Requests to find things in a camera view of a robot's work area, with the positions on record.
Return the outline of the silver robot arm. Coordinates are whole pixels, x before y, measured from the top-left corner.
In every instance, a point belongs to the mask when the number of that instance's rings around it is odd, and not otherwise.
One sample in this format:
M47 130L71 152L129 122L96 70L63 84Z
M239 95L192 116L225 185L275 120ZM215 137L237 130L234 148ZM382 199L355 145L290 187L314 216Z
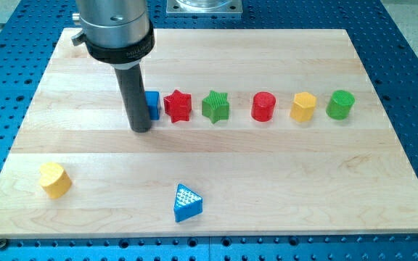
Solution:
M155 44L146 0L76 0L74 23L81 31L74 46L85 44L96 60L127 70L141 62Z

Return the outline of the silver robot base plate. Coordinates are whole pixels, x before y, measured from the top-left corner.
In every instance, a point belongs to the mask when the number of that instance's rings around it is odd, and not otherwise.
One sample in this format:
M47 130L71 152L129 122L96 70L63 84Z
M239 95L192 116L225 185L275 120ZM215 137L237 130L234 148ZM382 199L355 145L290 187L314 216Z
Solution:
M166 14L184 15L241 15L242 0L167 0Z

